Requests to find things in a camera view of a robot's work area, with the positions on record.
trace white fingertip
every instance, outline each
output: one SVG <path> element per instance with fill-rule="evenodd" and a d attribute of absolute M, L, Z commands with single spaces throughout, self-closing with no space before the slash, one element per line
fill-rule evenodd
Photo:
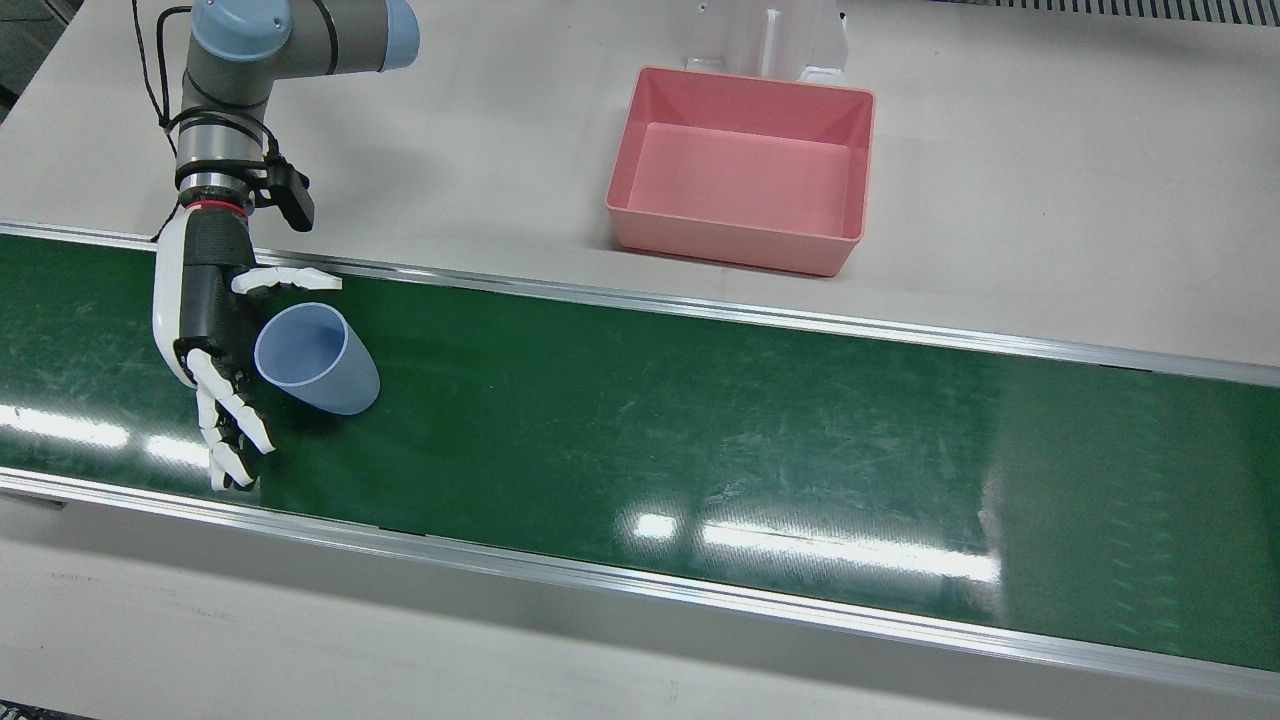
<path fill-rule="evenodd" d="M 214 396 L 209 395 L 204 384 L 196 386 L 196 418 L 200 421 L 200 428 L 212 428 L 218 424 L 218 405 L 214 402 Z"/>
<path fill-rule="evenodd" d="M 214 460 L 214 454 L 209 454 L 209 486 L 214 489 L 227 489 L 227 471 Z"/>
<path fill-rule="evenodd" d="M 196 386 L 202 386 L 214 400 L 236 395 L 232 382 L 214 368 L 214 359 L 204 350 L 197 348 L 187 354 L 187 369 L 195 375 Z"/>
<path fill-rule="evenodd" d="M 232 278 L 232 292 L 292 284 L 303 290 L 342 290 L 342 278 L 315 268 L 253 268 Z"/>
<path fill-rule="evenodd" d="M 266 424 L 262 423 L 262 416 L 259 415 L 257 410 L 252 406 L 246 405 L 241 396 L 233 395 L 223 398 L 219 401 L 219 405 L 221 405 L 232 418 L 236 418 L 236 424 L 239 427 L 241 432 L 244 433 L 244 437 L 253 443 L 253 447 L 256 447 L 259 452 L 266 455 L 268 452 L 275 450 L 275 446 L 271 445 L 271 437 L 266 434 Z"/>
<path fill-rule="evenodd" d="M 244 295 L 246 292 L 262 287 L 274 287 L 280 283 L 280 274 L 275 268 L 253 268 L 232 278 L 232 292 Z"/>
<path fill-rule="evenodd" d="M 241 461 L 239 455 L 236 455 L 232 446 L 219 442 L 210 446 L 209 451 L 212 454 L 214 462 L 211 464 L 221 465 L 223 470 L 236 480 L 236 484 L 246 487 L 253 483 L 248 469 L 244 468 L 244 462 Z"/>
<path fill-rule="evenodd" d="M 342 290 L 342 278 L 315 268 L 301 268 L 293 284 L 307 290 Z"/>

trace robot finger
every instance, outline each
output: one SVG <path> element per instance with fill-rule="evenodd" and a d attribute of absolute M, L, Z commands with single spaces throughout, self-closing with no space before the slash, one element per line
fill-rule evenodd
<path fill-rule="evenodd" d="M 230 380 L 214 365 L 212 357 L 204 350 L 187 354 L 187 368 L 196 378 L 196 410 L 200 415 L 200 429 L 211 429 L 218 424 L 216 402 L 236 421 L 244 437 L 264 455 L 275 450 L 266 424 L 257 410 L 247 402 L 243 393 L 237 393 Z"/>
<path fill-rule="evenodd" d="M 282 284 L 302 290 L 342 290 L 342 278 L 315 268 L 253 268 L 232 279 L 232 292 L 246 295 Z"/>
<path fill-rule="evenodd" d="M 209 446 L 210 473 L 212 473 L 212 468 L 216 465 L 242 488 L 256 482 L 256 478 L 250 475 L 248 468 L 244 466 L 241 450 L 228 441 L 227 436 L 234 434 L 234 432 L 224 432 L 219 428 L 201 428 L 200 434 L 205 437 L 205 445 Z"/>

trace white bracket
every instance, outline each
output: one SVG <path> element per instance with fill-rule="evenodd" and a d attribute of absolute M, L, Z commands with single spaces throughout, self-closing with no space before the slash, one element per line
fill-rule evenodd
<path fill-rule="evenodd" d="M 842 85 L 849 40 L 836 0 L 704 0 L 685 68 Z"/>

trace blue plastic cup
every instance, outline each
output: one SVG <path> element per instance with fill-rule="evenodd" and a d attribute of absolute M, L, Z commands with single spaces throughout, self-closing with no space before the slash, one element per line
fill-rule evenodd
<path fill-rule="evenodd" d="M 364 411 L 381 388 L 365 343 L 342 313 L 323 302 L 271 318 L 257 334 L 253 364 L 266 382 L 335 415 Z"/>

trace pink plastic bin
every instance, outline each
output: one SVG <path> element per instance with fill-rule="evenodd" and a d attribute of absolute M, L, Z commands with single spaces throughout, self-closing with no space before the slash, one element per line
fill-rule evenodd
<path fill-rule="evenodd" d="M 625 247 L 835 275 L 863 236 L 865 90 L 644 68 L 605 205 Z"/>

